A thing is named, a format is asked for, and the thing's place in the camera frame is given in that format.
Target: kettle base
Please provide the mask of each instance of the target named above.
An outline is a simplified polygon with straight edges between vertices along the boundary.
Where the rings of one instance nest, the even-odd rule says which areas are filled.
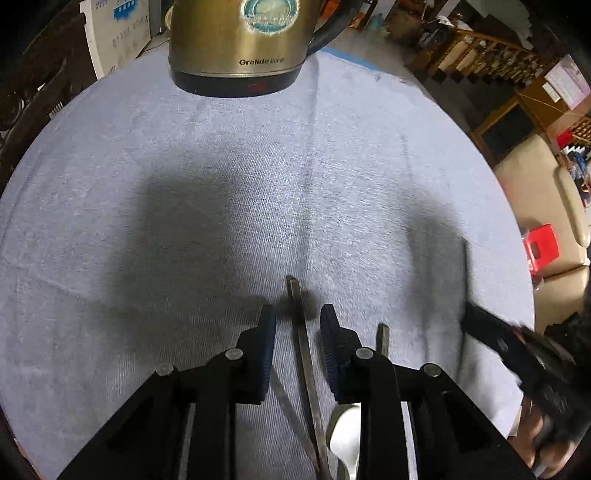
[[[206,97],[243,98],[267,95],[295,82],[300,67],[277,75],[259,77],[206,77],[171,69],[173,82],[185,92]]]

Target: round table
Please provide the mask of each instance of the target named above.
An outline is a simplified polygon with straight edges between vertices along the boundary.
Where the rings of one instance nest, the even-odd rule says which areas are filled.
[[[513,376],[462,339],[462,237],[476,300],[533,325],[521,238],[493,173],[422,91],[319,53],[250,99],[176,88],[158,48],[95,83],[34,141],[0,202],[0,400],[52,480],[162,362],[201,365],[303,287],[390,359],[442,366],[507,433]],[[274,366],[299,415],[291,326]],[[273,393],[238,409],[239,478],[313,478]],[[331,458],[333,467],[336,459]]]

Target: round teal sticker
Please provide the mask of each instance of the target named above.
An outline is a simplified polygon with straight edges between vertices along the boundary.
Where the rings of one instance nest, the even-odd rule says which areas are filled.
[[[242,13],[248,24],[262,33],[289,28],[298,14],[298,0],[245,0]]]

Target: grelide logo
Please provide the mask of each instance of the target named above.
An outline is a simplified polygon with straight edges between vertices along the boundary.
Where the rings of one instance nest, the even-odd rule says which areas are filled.
[[[240,65],[262,65],[265,63],[281,63],[285,59],[256,59],[256,60],[245,60],[242,59]]]

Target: electric kettle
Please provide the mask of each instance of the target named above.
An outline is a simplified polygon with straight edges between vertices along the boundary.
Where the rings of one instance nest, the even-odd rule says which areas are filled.
[[[363,0],[340,0],[314,31],[323,0],[175,0],[168,62],[189,93],[250,97],[297,78],[308,55],[333,40]]]

